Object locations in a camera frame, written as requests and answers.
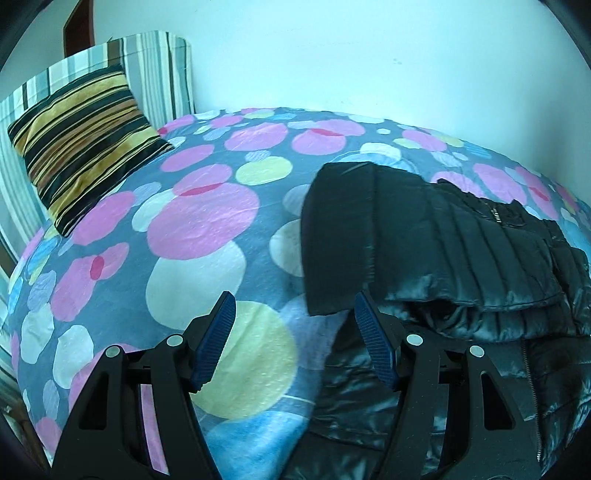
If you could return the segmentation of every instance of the jacket zipper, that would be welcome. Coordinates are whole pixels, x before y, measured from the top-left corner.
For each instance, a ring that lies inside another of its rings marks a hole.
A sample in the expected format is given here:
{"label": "jacket zipper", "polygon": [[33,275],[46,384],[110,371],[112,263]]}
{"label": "jacket zipper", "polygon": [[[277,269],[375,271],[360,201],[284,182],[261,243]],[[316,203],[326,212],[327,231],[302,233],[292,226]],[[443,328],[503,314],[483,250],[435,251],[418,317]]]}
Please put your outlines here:
{"label": "jacket zipper", "polygon": [[491,208],[491,212],[495,216],[496,222],[501,223],[501,216],[499,215],[499,212],[496,211],[495,207]]}
{"label": "jacket zipper", "polygon": [[542,458],[542,434],[540,432],[540,416],[538,414],[540,409],[538,408],[538,395],[535,392],[534,381],[531,379],[530,359],[527,355],[527,349],[525,347],[524,340],[521,341],[521,351],[523,353],[523,361],[525,364],[525,374],[527,375],[527,381],[530,384],[531,394],[534,397],[535,436],[537,439],[537,444],[535,446],[535,455],[539,462]]}

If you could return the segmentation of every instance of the polka dot bedsheet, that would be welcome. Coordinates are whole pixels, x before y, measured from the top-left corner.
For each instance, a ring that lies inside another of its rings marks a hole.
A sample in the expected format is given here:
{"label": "polka dot bedsheet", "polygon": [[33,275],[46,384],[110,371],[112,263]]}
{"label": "polka dot bedsheet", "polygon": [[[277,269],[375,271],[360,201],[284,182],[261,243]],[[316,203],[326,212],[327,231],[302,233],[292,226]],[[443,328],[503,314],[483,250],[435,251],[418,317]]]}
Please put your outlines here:
{"label": "polka dot bedsheet", "polygon": [[[517,200],[556,220],[591,255],[591,210],[564,187],[477,145],[384,119],[289,108],[179,118],[175,150],[135,172],[62,238],[48,223],[11,278],[12,362],[51,453],[98,357],[114,343],[152,348],[237,299],[215,373],[193,395],[225,480],[276,478],[306,428],[343,314],[310,318],[299,215],[326,162],[371,161],[447,179],[479,197]],[[145,407],[150,404],[144,389]],[[152,462],[165,471],[153,409]]]}

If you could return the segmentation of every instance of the wrinkled fabric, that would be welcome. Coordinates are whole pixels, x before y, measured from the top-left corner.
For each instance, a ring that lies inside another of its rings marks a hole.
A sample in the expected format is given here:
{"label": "wrinkled fabric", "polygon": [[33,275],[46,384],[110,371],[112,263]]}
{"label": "wrinkled fabric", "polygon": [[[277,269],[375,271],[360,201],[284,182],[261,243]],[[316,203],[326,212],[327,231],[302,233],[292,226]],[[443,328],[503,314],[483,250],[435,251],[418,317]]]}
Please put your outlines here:
{"label": "wrinkled fabric", "polygon": [[312,315],[351,309],[368,289],[455,337],[591,334],[585,253],[518,202],[372,163],[326,164],[304,201],[301,243]]}
{"label": "wrinkled fabric", "polygon": [[[470,343],[441,338],[441,347],[462,352]],[[535,407],[518,342],[486,347],[536,442]],[[447,417],[447,385],[439,385],[433,430],[423,474],[437,469]],[[327,359],[312,419],[282,478],[367,480],[379,465],[395,426],[400,393],[374,373],[353,316],[349,316]]]}
{"label": "wrinkled fabric", "polygon": [[[382,312],[441,348],[478,342],[518,404],[542,471],[556,463],[591,404],[591,280],[586,254],[555,222],[446,181],[343,163],[312,183],[301,237],[312,314],[351,309],[366,288]],[[350,315],[284,478],[370,478],[399,397],[375,376]],[[440,385],[425,473],[439,464],[446,406]]]}

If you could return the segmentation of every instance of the white wall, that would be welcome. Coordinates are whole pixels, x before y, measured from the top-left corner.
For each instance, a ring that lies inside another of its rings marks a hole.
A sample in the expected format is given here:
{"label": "white wall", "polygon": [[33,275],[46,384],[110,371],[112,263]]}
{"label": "white wall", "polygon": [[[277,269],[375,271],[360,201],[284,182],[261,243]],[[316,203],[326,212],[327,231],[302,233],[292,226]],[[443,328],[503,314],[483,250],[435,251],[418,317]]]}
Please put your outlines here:
{"label": "white wall", "polygon": [[[0,98],[62,58],[54,0],[0,72]],[[200,110],[383,116],[499,151],[591,203],[591,70],[538,0],[95,0],[95,37],[193,45]]]}
{"label": "white wall", "polygon": [[29,25],[0,70],[0,100],[64,58],[63,28],[77,3],[54,0]]}

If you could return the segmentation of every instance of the striped pillow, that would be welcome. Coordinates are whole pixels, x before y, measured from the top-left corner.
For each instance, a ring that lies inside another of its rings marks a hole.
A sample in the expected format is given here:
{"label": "striped pillow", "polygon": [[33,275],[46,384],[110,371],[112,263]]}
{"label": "striped pillow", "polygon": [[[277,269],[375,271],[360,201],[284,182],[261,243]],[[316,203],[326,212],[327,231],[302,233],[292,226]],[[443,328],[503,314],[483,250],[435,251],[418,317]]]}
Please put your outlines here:
{"label": "striped pillow", "polygon": [[8,136],[64,236],[121,181],[174,148],[139,110],[121,65],[57,90],[10,125]]}

